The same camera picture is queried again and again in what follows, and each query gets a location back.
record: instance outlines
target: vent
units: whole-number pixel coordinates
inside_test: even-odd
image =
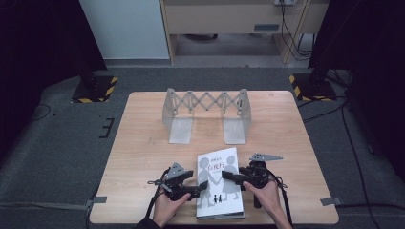
[[[278,31],[280,24],[256,24],[254,31]]]

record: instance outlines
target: power outlet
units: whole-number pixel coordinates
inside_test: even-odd
[[[297,0],[274,0],[274,5],[281,6],[284,4],[285,6],[294,6],[297,3]]]

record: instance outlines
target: cartoon figure illustration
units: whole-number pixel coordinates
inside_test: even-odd
[[[224,167],[224,171],[230,172],[232,174],[238,174],[238,169],[233,166],[233,163],[235,162],[235,156],[230,156],[226,159],[227,165]],[[223,187],[223,193],[225,193],[225,197],[222,199],[222,201],[227,201],[227,196],[228,194],[235,194],[234,199],[238,199],[238,186],[235,185],[235,183],[231,180],[224,179],[224,187]]]
[[[209,191],[209,186],[211,185],[211,183],[218,185],[219,182],[216,181],[214,179],[214,177],[206,170],[206,168],[208,167],[208,164],[209,164],[209,159],[207,157],[203,157],[199,161],[199,166],[200,166],[200,168],[202,168],[202,170],[200,171],[200,173],[198,175],[198,183],[201,184],[208,180],[208,187],[205,190],[203,190],[202,192],[200,192],[200,203],[197,204],[198,208],[202,208],[203,201],[205,198],[208,201],[208,207],[214,206],[214,204],[209,202],[209,199],[211,198],[211,192]]]

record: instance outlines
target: gray carpet floor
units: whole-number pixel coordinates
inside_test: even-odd
[[[88,214],[83,210],[22,207],[15,204],[36,202],[84,205],[101,181],[131,92],[164,92],[167,88],[176,91],[233,91],[247,88],[249,91],[292,92],[288,77],[306,71],[270,68],[110,69],[108,73],[117,76],[118,81],[109,101],[88,104],[71,103],[79,77],[52,85],[43,92],[41,104],[32,115],[32,121],[17,139],[11,149],[11,156],[0,170],[0,228],[132,227],[128,224],[92,224],[88,222]],[[332,85],[338,95],[344,95],[341,87]],[[297,106],[301,106],[299,110],[303,120],[306,120],[309,139],[333,197],[340,198],[344,204],[366,202],[358,166],[346,134],[345,121],[370,203],[405,206],[405,184],[395,175],[384,156],[369,152],[367,140],[348,108],[338,109],[345,98],[308,104],[296,102]],[[311,120],[314,116],[334,109],[337,109],[334,113]],[[114,118],[114,125],[109,137],[100,138],[106,132],[103,126],[110,123],[107,118]],[[337,211],[339,222],[323,228],[377,228],[373,218],[380,228],[405,228],[405,211],[393,207],[373,206],[373,218],[366,207],[342,207]]]

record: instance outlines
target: tripod base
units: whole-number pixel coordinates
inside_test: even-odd
[[[117,77],[95,76],[97,90],[88,90],[82,81],[77,86],[72,96],[73,103],[106,102],[116,86]]]
[[[314,88],[309,84],[309,73],[295,73],[289,77],[289,82],[299,101],[336,100],[336,93],[330,82],[324,81],[320,87]]]

